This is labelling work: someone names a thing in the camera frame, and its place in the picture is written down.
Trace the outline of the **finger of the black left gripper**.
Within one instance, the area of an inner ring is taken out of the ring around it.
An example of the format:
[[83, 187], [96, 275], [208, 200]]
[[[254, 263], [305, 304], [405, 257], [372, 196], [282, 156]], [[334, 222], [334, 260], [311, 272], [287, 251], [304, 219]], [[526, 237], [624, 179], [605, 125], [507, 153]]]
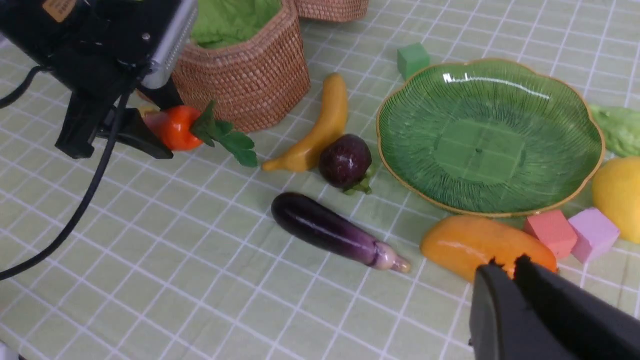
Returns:
[[155, 159], [168, 160], [174, 157], [173, 152], [144, 123], [139, 109], [126, 108], [119, 118], [121, 121], [116, 132], [117, 142]]
[[114, 109], [113, 100], [71, 92], [55, 148], [74, 160], [90, 158], [96, 134]]

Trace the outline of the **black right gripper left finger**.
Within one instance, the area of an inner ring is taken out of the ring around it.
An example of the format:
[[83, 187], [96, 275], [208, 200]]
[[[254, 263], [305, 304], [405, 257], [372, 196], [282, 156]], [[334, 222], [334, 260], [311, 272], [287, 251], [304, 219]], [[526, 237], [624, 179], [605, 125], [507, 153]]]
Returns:
[[495, 259], [475, 271], [468, 324], [476, 360], [580, 358], [551, 333]]

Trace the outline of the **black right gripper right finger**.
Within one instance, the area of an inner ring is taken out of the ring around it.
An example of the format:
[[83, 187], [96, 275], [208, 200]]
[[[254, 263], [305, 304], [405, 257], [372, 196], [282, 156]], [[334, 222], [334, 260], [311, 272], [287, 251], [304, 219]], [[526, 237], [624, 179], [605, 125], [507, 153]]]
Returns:
[[521, 255], [514, 282], [554, 338], [580, 360], [637, 360], [639, 321]]

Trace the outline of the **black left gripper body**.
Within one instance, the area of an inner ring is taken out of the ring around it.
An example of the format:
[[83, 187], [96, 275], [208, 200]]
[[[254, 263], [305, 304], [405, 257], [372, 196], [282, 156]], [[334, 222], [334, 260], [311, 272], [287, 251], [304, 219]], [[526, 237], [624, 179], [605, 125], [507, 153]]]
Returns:
[[3, 0], [1, 34], [71, 91], [115, 101], [137, 90], [160, 109], [182, 105], [171, 78], [142, 86], [166, 18], [154, 0]]

